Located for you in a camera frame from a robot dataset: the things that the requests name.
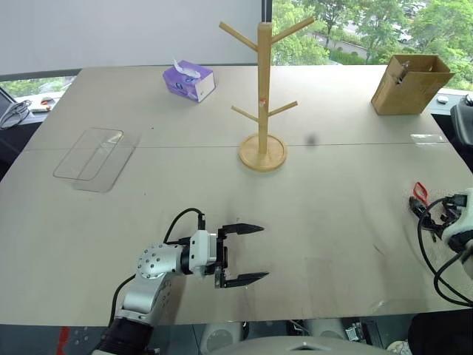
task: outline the cable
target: cable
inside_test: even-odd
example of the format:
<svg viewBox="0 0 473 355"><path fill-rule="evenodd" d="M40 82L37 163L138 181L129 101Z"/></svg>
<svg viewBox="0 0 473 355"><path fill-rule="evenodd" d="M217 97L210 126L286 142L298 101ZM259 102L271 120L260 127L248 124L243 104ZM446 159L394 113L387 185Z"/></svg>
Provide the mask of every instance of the cable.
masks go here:
<svg viewBox="0 0 473 355"><path fill-rule="evenodd" d="M112 300L112 310L110 311L109 326L112 325L113 319L115 318L115 309L117 308L117 298L118 298L118 294L120 293L120 290L134 278L135 278L135 275L133 274L128 279L123 281L115 290L115 293L113 294L113 300Z"/></svg>
<svg viewBox="0 0 473 355"><path fill-rule="evenodd" d="M423 246L423 241L422 241L422 225L423 225L423 220L425 219L425 217L427 216L427 214L429 213L429 211L432 209L432 207L438 205L439 203L445 201L447 199L447 197L444 197L444 198L440 198L434 202L432 202L430 205L428 205L425 209L425 211L421 214L421 216L419 217L419 222L417 224L417 236L418 236L418 239L419 239L419 246L421 248L421 253L422 253L422 257L423 259L425 260L427 266L429 267L430 271L436 275L437 274L437 271L434 269L434 267L432 266L432 264L430 263L430 260L429 260L429 257L427 257L427 254L426 254L426 251L425 251L425 248ZM467 305L472 303L472 301L463 296L460 292L458 292L457 290L455 290L453 287L450 286L450 284L448 284L444 279L442 279L439 275L438 277L438 281L440 281L441 283L443 283L453 294L459 296L459 298L461 298L462 300L465 300L467 303L463 304L463 305ZM444 294L440 294L439 295L444 298L445 300L447 301L450 301L451 299L446 299L444 296Z"/></svg>
<svg viewBox="0 0 473 355"><path fill-rule="evenodd" d="M195 334L194 325L192 325L192 331L194 332L195 345L197 346L197 355L200 355L200 344L197 341L197 335Z"/></svg>
<svg viewBox="0 0 473 355"><path fill-rule="evenodd" d="M451 302L451 303L454 303L455 305L464 305L466 307L473 307L473 302L461 302L461 301L457 301L457 300L453 300L452 298L446 296L441 290L440 290L440 287L438 286L438 281L440 279L440 276L442 275L442 273L448 268L450 267L451 264L453 264L455 261L457 261L458 259L460 259L462 257L463 253L457 253L452 259L450 259L449 261L447 261L445 264L442 265L441 268L438 269L438 271L435 273L435 276L434 276L434 287L435 287L435 290L436 292L442 297L444 298L445 300Z"/></svg>
<svg viewBox="0 0 473 355"><path fill-rule="evenodd" d="M10 105L7 111L0 117L0 130L9 129L14 126L18 126L23 120L28 117L30 111L28 110L28 106L31 104L30 100L25 100L22 102L18 102L15 104ZM12 117L18 116L19 119L10 126L4 126L6 122L8 122Z"/></svg>
<svg viewBox="0 0 473 355"><path fill-rule="evenodd" d="M164 237L164 240L163 240L163 243L164 244L167 244L168 243L168 239L169 239L169 235L171 234L172 232L172 229L174 228L174 225L176 224L176 222L186 213L188 212L196 212L198 214L198 218L199 218L199 222L198 222L198 229L205 229L205 215L199 210L199 209L195 209L194 207L191 207L190 209L185 209L184 211L182 211L181 213L179 213L175 219L172 221L171 225L169 226L169 229L168 231L166 232L166 236Z"/></svg>
<svg viewBox="0 0 473 355"><path fill-rule="evenodd" d="M291 320L289 319L289 322L293 323L295 326L301 328L303 331L305 331L307 333L307 335L309 335L309 337L311 337L312 335L310 334L310 332L308 331L307 328L303 327L302 325L298 324L298 322L296 322L295 320Z"/></svg>

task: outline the wooden base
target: wooden base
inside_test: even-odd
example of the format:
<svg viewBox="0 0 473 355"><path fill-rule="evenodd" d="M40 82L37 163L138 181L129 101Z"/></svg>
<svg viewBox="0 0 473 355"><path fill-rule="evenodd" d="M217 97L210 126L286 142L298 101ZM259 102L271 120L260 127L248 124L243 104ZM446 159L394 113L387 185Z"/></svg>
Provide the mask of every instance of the wooden base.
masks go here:
<svg viewBox="0 0 473 355"><path fill-rule="evenodd" d="M285 162L286 156L284 142L272 135L268 136L266 154L258 153L258 134L246 138L239 146L239 158L247 167L258 172L270 172L279 168Z"/></svg>

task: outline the wooden mug tree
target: wooden mug tree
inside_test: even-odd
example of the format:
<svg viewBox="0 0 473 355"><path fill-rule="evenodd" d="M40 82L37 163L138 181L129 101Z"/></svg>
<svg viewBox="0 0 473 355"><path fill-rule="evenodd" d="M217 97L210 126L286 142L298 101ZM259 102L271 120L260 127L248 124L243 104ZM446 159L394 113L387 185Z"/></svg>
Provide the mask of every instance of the wooden mug tree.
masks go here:
<svg viewBox="0 0 473 355"><path fill-rule="evenodd" d="M258 53L258 117L255 117L238 107L231 108L238 113L258 123L258 133L246 138L239 147L239 157L242 162L259 172L269 172L280 167L286 160L287 150L284 142L273 135L268 134L268 118L276 113L297 106L297 101L284 105L273 111L269 111L269 79L271 68L271 45L284 37L301 30L313 22L313 18L294 24L281 33L272 36L270 18L266 22L258 24L258 44L256 45L241 33L237 32L227 24L220 22L219 27L231 34L233 37L249 46Z"/></svg>

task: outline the table surface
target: table surface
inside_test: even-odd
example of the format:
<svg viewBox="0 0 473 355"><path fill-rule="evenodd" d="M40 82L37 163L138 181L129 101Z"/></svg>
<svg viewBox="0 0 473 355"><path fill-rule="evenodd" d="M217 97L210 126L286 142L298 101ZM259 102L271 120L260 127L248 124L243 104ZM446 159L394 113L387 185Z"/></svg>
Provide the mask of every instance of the table surface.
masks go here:
<svg viewBox="0 0 473 355"><path fill-rule="evenodd" d="M70 148L91 126L121 129L139 147L238 146L257 124L231 110L257 114L256 67L212 67L217 89L201 103L170 93L163 67L82 70L27 149ZM385 66L272 67L270 109L299 105L270 118L287 145L411 143L412 135L445 141L432 116L378 116L370 99Z"/></svg>
<svg viewBox="0 0 473 355"><path fill-rule="evenodd" d="M430 115L378 117L369 98L380 67L273 68L275 106L297 99L299 107L271 118L271 131L289 143L286 163L258 173L237 154L256 127L228 110L256 101L256 88L248 86L256 85L256 70L214 70L217 90L201 104L163 90L160 68L81 72L0 183L1 323L105 325L116 286L189 206L206 213L209 230L236 222L264 226L228 239L229 269L232 275L270 274L222 290L214 289L212 277L178 277L163 323L457 308L435 293L407 208L417 180L432 200L473 185ZM117 78L128 78L122 85L138 104L132 98L125 105ZM98 98L101 90L108 92ZM87 97L92 111L84 111ZM77 191L52 176L90 126L141 136L106 194ZM305 145L307 135L316 135L316 145ZM185 218L171 238L194 228L194 218ZM450 255L440 243L428 248L445 260ZM446 277L471 282L460 266Z"/></svg>

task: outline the transparent tray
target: transparent tray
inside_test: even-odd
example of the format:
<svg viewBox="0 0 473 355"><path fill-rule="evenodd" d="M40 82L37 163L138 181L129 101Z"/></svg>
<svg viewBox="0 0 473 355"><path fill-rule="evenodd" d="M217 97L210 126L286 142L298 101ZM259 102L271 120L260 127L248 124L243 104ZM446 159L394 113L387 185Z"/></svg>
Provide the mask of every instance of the transparent tray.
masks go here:
<svg viewBox="0 0 473 355"><path fill-rule="evenodd" d="M89 128L53 172L77 190L109 191L135 146L116 129Z"/></svg>

